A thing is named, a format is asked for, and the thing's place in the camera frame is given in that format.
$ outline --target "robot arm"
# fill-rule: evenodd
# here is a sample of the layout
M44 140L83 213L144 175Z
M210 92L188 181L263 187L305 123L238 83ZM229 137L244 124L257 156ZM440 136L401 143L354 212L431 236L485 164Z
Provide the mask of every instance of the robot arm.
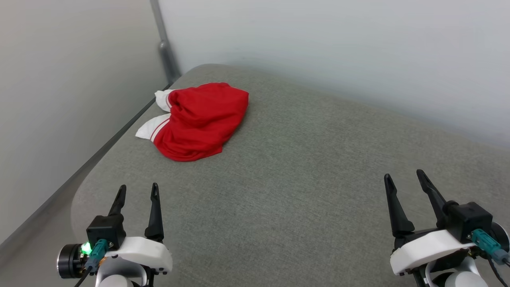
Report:
M107 216L96 216L87 228L88 243L68 244L57 258L61 278L96 275L95 287L153 287L154 276L172 271L172 256L163 244L159 188L152 185L152 207L143 237L126 237L121 209L126 186L122 185ZM141 278L140 283L129 278Z
M480 256L490 263L494 260L510 266L509 238L505 230L492 222L492 214L474 202L463 205L446 202L424 171L417 170L416 174L434 209L436 228L415 231L400 205L391 176L386 174L386 195L395 237L390 257L393 273L412 274L418 287L487 286L474 259ZM457 272L432 278L431 273L447 269Z

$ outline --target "black cable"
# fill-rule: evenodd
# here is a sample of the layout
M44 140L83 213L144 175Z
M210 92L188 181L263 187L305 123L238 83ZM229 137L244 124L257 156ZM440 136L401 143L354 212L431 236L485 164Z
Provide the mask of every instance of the black cable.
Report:
M87 275L89 275L91 270L92 270L92 266L89 266L89 268L87 268L87 270L85 270L83 272L82 277L80 278L80 280L78 281L78 283L76 283L76 285L74 287L80 286L83 283L83 280L85 280L85 278L87 278Z
M494 275L496 275L496 278L498 278L499 282L501 282L501 284L503 284L504 287L508 287L508 285L506 285L503 278L501 278L501 276L499 276L499 273L496 270L496 266L494 266L494 262L492 262L492 258L489 257L489 259L487 259L487 260L489 261L489 265L491 266L492 272L494 272Z

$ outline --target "gray couch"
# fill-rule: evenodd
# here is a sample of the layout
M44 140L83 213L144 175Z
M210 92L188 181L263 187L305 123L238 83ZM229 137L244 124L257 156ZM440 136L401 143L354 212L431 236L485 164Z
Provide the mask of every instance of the gray couch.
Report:
M249 92L246 117L223 152L174 162L135 138L152 105L78 190L71 211L80 242L107 214L121 184L128 236L143 236L150 188L160 187L174 271L157 286L414 286L392 274L383 176L390 173L416 228L435 225L416 177L446 200L476 201L510 228L510 153L392 112L225 65L202 65L172 88L227 82ZM489 286L496 279L479 268Z

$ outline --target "teal connector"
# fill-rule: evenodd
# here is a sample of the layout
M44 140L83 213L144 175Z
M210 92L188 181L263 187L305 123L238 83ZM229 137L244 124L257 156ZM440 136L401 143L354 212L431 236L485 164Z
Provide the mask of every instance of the teal connector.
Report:
M484 250L498 265L503 265L510 257L506 251L501 249L501 245L497 241L481 229L476 229L471 233L471 241Z
M99 239L97 243L94 245L92 252L90 252L89 259L85 263L85 270L91 266L92 269L90 270L90 272L96 272L97 268L99 267L99 262L101 261L101 259L103 259L107 251L108 241L106 241L105 239Z

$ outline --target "red garment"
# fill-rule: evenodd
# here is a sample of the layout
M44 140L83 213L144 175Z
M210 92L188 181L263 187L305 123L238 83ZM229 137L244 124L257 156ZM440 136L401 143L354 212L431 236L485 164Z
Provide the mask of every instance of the red garment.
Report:
M175 161L194 161L221 153L248 107L248 92L227 83L174 90L169 98L171 116L154 144Z

